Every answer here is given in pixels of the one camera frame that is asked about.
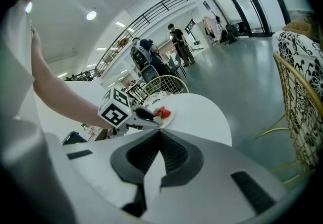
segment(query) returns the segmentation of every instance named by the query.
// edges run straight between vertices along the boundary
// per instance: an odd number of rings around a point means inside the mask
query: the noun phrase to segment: hand
[[[37,30],[31,26],[31,34],[32,34],[32,39],[31,39],[31,46],[41,46],[41,42],[40,42],[40,37],[37,33]]]

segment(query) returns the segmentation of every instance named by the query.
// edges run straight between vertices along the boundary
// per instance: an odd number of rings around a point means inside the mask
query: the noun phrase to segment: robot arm
[[[159,125],[154,122],[155,115],[141,105],[131,106],[132,115],[130,118],[118,128],[113,128],[113,136],[123,136],[129,130],[129,127],[138,130],[157,129]]]
[[[134,104],[134,99],[116,88],[111,88],[102,98],[99,117],[113,126],[111,136],[122,136],[129,127],[138,130],[157,129],[155,115],[141,105]]]

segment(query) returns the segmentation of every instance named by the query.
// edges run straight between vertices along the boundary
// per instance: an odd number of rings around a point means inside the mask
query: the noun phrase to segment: wicker chair
[[[163,93],[164,95],[162,97],[167,97],[171,94],[179,94],[182,92],[189,93],[189,90],[180,78],[172,75],[163,75],[151,80],[144,86],[138,101],[139,104],[143,104],[149,96],[156,93]]]
[[[323,148],[323,53],[306,36],[278,32],[273,36],[274,60],[281,79],[288,128],[275,128],[261,136],[288,130],[296,160],[272,172],[298,163],[304,172],[315,170]],[[294,176],[284,183],[300,176]]]

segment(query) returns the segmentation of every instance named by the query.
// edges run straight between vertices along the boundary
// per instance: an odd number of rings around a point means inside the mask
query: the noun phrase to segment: backpack
[[[227,34],[226,30],[222,30],[222,32],[221,32],[221,42],[226,42],[228,40],[229,39],[228,39],[228,34]]]
[[[151,63],[151,55],[142,46],[140,46],[140,40],[133,44],[130,54],[135,63],[140,66],[145,66]]]

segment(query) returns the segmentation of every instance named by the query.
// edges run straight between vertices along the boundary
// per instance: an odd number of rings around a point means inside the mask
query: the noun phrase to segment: man in dark shirt
[[[155,67],[156,71],[160,76],[162,75],[172,75],[172,73],[168,70],[168,68],[163,64],[161,57],[159,56],[158,48],[153,43],[146,39],[140,40],[139,37],[135,37],[132,42],[135,45],[138,41],[139,45],[145,49],[151,55],[151,65]]]
[[[172,42],[173,42],[173,46],[175,47],[176,52],[178,53],[180,58],[183,58],[180,48],[177,45],[177,38],[175,37],[175,33],[173,31],[171,31],[171,36],[172,36]]]
[[[180,29],[175,29],[173,24],[168,25],[168,29],[174,32],[174,35],[177,39],[177,45],[179,47],[179,50],[181,51],[182,58],[184,60],[184,66],[187,66],[189,64],[186,57],[188,57],[191,61],[190,64],[195,63],[194,57],[190,49],[188,48],[183,32]]]

